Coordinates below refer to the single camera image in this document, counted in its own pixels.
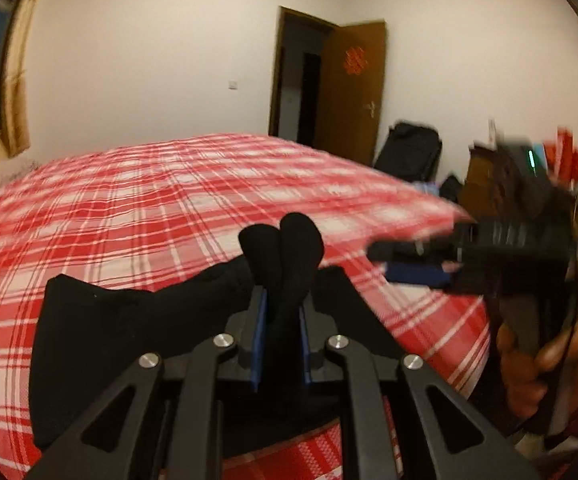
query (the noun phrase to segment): brown wooden door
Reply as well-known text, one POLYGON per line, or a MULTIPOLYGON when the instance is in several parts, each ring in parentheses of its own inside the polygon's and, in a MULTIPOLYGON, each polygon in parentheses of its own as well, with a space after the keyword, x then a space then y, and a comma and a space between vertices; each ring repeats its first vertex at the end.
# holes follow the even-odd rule
POLYGON ((373 165, 386 41, 385 22, 340 27, 326 40, 314 148, 373 165))

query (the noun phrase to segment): pillow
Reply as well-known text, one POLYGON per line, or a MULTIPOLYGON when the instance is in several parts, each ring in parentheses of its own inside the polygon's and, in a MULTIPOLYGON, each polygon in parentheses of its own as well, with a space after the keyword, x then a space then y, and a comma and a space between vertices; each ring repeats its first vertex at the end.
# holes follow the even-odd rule
POLYGON ((37 170, 39 167, 40 164, 38 162, 26 155, 0 160, 0 188, 16 178, 21 178, 27 173, 37 170))

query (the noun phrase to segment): checkered blanket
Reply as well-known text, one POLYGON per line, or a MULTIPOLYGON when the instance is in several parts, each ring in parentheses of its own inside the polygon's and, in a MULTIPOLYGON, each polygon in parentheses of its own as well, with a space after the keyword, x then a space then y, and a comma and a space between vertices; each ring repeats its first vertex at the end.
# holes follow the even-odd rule
MULTIPOLYGON (((364 249, 374 237, 425 237, 462 213, 390 176, 272 137, 216 135, 52 162, 0 190, 0 471, 40 458, 28 407, 35 324, 48 279, 157 290, 240 253, 238 232, 307 214, 323 265, 343 266, 395 338, 469 394, 488 353, 482 300, 389 285, 364 249)), ((340 430, 229 460, 227 480, 341 474, 340 430)))

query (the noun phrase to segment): red door decoration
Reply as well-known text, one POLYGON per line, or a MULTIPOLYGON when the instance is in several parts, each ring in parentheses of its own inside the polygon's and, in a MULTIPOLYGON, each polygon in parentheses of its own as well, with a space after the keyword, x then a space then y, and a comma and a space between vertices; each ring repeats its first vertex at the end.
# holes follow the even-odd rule
POLYGON ((360 46, 352 46, 346 51, 344 69, 348 75, 360 75, 369 66, 364 49, 360 46))

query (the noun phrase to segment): folded black garment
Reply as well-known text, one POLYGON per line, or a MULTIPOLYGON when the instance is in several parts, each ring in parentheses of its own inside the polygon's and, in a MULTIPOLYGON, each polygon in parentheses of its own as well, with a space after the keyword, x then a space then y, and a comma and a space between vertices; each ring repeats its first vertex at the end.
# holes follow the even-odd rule
POLYGON ((145 352, 190 352, 246 310, 254 284, 269 293, 262 381, 255 397, 224 403, 224 455, 235 456, 313 430, 338 416, 335 398, 303 385, 298 307, 312 290, 317 310, 340 333, 376 354, 400 348, 339 267, 318 271, 320 233, 301 214, 280 229, 240 233, 243 256, 158 292, 106 290, 68 276, 46 287, 34 340, 29 404, 35 445, 48 448, 93 400, 145 352))

